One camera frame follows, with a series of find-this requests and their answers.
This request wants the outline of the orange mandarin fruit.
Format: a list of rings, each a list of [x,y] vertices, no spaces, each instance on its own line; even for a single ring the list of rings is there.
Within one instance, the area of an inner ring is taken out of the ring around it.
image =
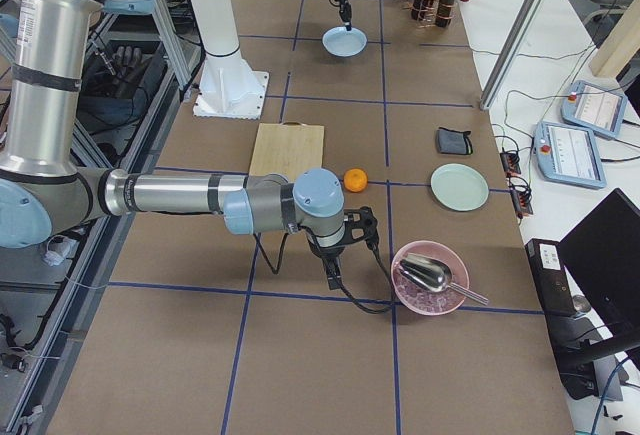
[[[368,186],[368,175],[361,168],[351,168],[344,173],[343,185],[351,193],[361,193]]]

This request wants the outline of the light blue plate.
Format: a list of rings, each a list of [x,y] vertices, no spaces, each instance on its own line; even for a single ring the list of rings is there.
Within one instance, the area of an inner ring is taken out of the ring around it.
[[[361,53],[367,45],[367,36],[361,30],[352,27],[334,27],[326,31],[322,44],[326,51],[337,57],[351,57]]]

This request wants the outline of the pale green plate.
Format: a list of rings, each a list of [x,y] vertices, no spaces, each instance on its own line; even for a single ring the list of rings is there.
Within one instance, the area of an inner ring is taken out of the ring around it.
[[[482,207],[489,198],[489,186],[477,170],[459,163],[445,164],[430,178],[435,198],[454,211],[473,211]]]

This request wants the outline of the pink bowl with ice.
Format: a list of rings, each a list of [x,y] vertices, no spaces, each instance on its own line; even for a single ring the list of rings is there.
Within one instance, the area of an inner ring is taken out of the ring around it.
[[[420,315],[436,316],[455,311],[465,301],[465,296],[436,283],[430,273],[423,275],[418,258],[443,263],[450,269],[452,282],[470,288],[467,267],[451,248],[435,241],[413,241],[396,252],[391,264],[392,284],[400,302]]]

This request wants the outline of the metal scoop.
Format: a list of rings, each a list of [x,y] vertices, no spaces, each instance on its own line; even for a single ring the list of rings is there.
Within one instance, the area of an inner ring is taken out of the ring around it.
[[[400,260],[400,272],[422,289],[434,293],[453,290],[482,305],[489,304],[488,298],[454,282],[449,266],[439,260],[410,253]]]

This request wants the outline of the wooden cutting board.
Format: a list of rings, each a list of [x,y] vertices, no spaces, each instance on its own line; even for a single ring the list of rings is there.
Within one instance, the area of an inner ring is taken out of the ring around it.
[[[279,174],[289,181],[323,165],[325,128],[297,123],[261,123],[258,127],[249,174]]]

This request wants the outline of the grey folded cloth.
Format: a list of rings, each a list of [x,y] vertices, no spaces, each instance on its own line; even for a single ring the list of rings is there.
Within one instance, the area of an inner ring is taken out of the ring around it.
[[[436,131],[436,148],[441,154],[471,155],[474,152],[471,132],[439,127]]]

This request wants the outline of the orange black electronics module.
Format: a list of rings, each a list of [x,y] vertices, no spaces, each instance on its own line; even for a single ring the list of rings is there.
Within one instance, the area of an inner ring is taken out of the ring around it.
[[[522,176],[519,165],[520,157],[517,151],[502,149],[499,156],[515,215],[519,220],[522,220],[533,214],[531,186]]]

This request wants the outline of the black computer box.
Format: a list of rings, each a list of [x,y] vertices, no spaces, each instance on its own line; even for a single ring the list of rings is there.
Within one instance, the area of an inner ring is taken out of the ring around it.
[[[543,311],[547,315],[571,317],[575,309],[558,243],[532,238],[525,250]]]

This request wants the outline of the teach pendant near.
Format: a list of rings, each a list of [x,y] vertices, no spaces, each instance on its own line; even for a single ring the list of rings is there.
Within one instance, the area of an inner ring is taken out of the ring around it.
[[[534,151],[542,176],[551,182],[589,189],[606,186],[594,133],[587,128],[541,121]]]

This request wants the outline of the teach pendant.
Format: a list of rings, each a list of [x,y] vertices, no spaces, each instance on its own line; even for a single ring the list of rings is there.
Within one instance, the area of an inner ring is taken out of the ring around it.
[[[551,182],[589,189],[606,186],[594,133],[587,128],[541,121],[534,151],[542,176]]]
[[[570,124],[591,129],[597,136],[615,139],[620,132],[628,98],[619,89],[606,89],[578,80],[561,105],[561,117]]]

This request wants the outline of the black computer monitor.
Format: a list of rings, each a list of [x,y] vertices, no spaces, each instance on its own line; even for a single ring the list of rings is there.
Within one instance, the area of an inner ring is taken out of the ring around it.
[[[619,352],[639,363],[639,208],[612,190],[560,242],[564,266],[613,336],[560,356],[564,365]]]

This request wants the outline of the teach pendant far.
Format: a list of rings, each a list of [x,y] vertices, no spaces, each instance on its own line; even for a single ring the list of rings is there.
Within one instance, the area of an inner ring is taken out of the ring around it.
[[[615,139],[620,132],[628,98],[619,89],[606,89],[578,80],[561,105],[561,117],[570,124],[591,129],[597,136]]]

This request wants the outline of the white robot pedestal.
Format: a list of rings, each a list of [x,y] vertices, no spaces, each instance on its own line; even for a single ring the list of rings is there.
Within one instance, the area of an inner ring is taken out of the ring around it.
[[[191,0],[205,61],[194,114],[256,120],[262,114],[269,74],[243,58],[231,0]]]

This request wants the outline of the aluminium frame post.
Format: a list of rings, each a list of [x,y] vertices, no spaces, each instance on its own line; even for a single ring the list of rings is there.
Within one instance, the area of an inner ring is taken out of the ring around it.
[[[491,108],[544,1],[523,1],[482,92],[479,102],[481,110]]]

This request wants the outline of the wooden post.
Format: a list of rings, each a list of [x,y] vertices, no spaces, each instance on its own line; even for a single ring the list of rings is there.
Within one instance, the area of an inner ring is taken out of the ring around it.
[[[639,50],[640,1],[634,0],[589,63],[599,78],[615,78]]]

